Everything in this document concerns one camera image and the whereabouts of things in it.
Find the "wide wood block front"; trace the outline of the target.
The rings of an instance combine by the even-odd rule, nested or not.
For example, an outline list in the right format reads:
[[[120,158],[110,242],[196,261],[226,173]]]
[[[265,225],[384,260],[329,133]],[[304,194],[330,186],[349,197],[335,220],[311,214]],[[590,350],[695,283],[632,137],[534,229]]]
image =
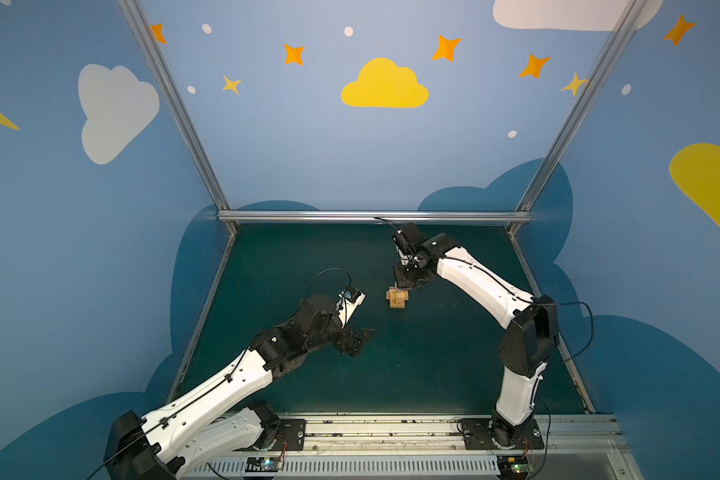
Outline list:
[[[389,301],[394,308],[403,308],[405,302],[409,299],[409,293],[404,290],[391,288],[389,291]]]

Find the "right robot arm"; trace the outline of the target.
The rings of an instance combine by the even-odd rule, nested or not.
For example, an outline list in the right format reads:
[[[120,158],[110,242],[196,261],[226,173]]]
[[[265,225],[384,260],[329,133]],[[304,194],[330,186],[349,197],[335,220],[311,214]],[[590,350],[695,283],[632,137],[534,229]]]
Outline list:
[[[497,347],[504,373],[488,432],[492,443],[510,449],[530,436],[535,399],[549,357],[558,349],[557,304],[514,286],[482,265],[445,233],[426,237],[413,223],[395,228],[400,263],[395,286],[411,290],[442,278],[481,305],[503,328]]]

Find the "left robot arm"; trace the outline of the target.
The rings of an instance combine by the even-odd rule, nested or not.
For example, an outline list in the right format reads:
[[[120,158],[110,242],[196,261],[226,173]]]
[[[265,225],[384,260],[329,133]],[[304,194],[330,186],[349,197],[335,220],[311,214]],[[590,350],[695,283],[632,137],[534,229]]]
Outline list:
[[[357,356],[373,335],[352,331],[349,320],[365,295],[348,287],[336,299],[301,300],[284,322],[261,331],[230,364],[143,416],[128,411],[110,429],[103,466],[112,479],[181,479],[228,452],[273,445],[280,419],[257,400],[241,401],[299,368],[315,351],[333,346]]]

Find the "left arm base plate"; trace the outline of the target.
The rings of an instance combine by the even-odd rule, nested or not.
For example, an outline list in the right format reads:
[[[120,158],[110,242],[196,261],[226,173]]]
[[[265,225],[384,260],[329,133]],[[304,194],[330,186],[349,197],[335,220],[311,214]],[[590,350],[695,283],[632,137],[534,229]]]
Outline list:
[[[306,420],[303,418],[281,419],[276,426],[263,431],[264,451],[302,451],[306,437]]]

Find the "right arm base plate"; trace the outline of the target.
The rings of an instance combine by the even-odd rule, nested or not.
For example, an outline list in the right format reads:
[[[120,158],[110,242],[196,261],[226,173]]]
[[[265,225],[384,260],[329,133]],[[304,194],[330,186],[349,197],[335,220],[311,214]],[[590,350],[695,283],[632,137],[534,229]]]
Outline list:
[[[467,450],[536,450],[545,446],[538,423],[532,417],[517,426],[502,419],[461,418],[457,431]]]

